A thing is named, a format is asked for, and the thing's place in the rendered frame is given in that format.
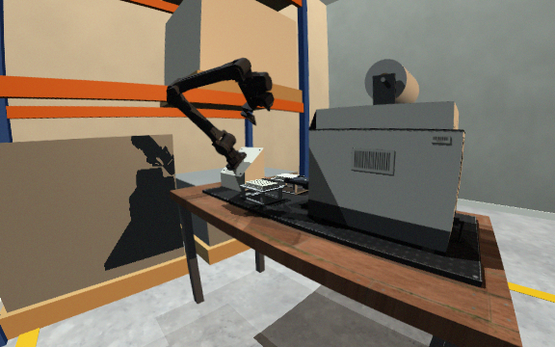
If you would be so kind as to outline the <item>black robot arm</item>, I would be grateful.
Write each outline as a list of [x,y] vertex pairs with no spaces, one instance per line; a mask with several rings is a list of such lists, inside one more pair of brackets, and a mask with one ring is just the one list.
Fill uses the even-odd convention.
[[[235,64],[235,66],[231,66],[232,64]],[[268,72],[252,72],[251,62],[246,58],[240,58],[188,77],[177,78],[167,87],[167,103],[179,109],[201,129],[210,138],[215,150],[226,158],[226,168],[235,170],[247,155],[245,152],[234,149],[236,138],[225,130],[221,131],[215,127],[183,95],[186,91],[225,80],[238,82],[243,94],[252,93],[245,96],[249,106],[255,108],[258,104],[261,104],[266,109],[273,106],[275,100],[273,94],[267,92],[273,87],[272,78]]]

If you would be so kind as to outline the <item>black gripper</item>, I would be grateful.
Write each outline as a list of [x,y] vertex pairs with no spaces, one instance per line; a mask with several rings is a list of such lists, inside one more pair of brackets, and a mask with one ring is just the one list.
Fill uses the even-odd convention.
[[[248,95],[251,95],[251,94],[252,94],[252,93],[250,93],[250,94],[244,94],[244,96],[248,96]],[[258,104],[258,105],[259,105],[259,107],[262,107],[261,104]],[[257,106],[258,106],[258,105],[257,105]],[[257,107],[257,106],[256,106],[256,107]],[[255,108],[256,108],[256,107],[255,107]],[[249,104],[246,102],[246,103],[242,106],[243,111],[240,113],[242,117],[246,118],[247,120],[249,120],[249,121],[250,121],[252,124],[254,124],[254,125],[256,125],[255,117],[254,117],[254,115],[250,114],[248,111],[253,112],[253,110],[254,110],[255,108],[249,106]],[[251,120],[251,119],[252,119],[252,120]],[[254,121],[254,123],[253,123],[253,121]]]

